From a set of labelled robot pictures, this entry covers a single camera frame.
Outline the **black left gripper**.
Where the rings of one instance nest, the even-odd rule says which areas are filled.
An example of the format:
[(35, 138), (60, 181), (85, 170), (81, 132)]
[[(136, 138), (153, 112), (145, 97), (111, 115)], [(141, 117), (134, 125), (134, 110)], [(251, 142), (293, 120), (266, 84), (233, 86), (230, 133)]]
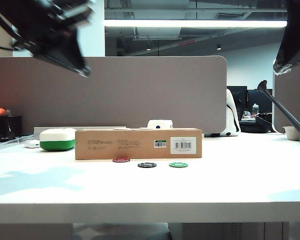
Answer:
[(92, 13), (88, 0), (13, 0), (15, 50), (88, 77), (91, 69), (77, 41), (77, 25)]

